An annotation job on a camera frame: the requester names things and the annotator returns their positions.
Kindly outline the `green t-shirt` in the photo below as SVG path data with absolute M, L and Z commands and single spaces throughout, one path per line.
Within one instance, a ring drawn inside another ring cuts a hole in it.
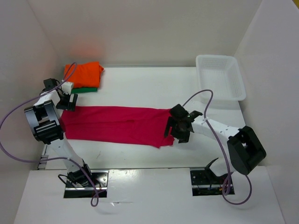
M 71 94 L 81 94 L 81 93 L 90 93 L 90 92 L 97 92 L 98 88 L 94 87 L 82 87 L 82 88 L 74 88 L 71 91 Z

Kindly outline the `pink t-shirt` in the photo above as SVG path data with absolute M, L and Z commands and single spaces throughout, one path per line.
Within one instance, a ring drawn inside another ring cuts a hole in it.
M 62 123 L 66 138 L 155 148 L 172 146 L 174 138 L 164 136 L 168 109 L 123 106 L 76 106 L 64 111 Z

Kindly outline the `orange t-shirt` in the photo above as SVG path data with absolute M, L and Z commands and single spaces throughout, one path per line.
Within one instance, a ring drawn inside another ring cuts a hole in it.
M 73 83 L 73 88 L 99 88 L 103 71 L 99 62 L 78 64 L 68 82 Z

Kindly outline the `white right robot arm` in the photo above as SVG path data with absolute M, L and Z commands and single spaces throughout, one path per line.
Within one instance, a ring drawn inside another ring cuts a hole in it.
M 266 151 L 254 130 L 225 125 L 198 111 L 189 113 L 178 104 L 170 109 L 164 136 L 172 136 L 179 143 L 187 143 L 191 133 L 209 137 L 221 143 L 227 159 L 216 159 L 207 165 L 205 179 L 216 183 L 222 175 L 230 172 L 248 175 L 265 157 Z

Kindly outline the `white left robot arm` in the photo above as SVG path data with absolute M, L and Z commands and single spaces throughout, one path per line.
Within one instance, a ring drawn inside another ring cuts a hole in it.
M 78 95 L 71 94 L 72 83 L 64 83 L 59 87 L 56 79 L 43 81 L 45 88 L 39 100 L 31 107 L 24 109 L 24 113 L 31 132 L 37 141 L 53 149 L 58 156 L 66 158 L 64 164 L 67 169 L 67 186 L 90 187 L 93 175 L 84 162 L 69 144 L 64 125 L 58 110 L 74 112 Z

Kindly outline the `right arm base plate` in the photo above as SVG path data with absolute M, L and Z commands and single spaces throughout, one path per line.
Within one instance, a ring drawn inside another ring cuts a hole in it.
M 205 167 L 191 168 L 190 177 L 192 196 L 217 196 L 222 195 L 222 187 L 227 174 L 216 176 L 211 170 L 211 165 L 217 160 L 212 160 Z

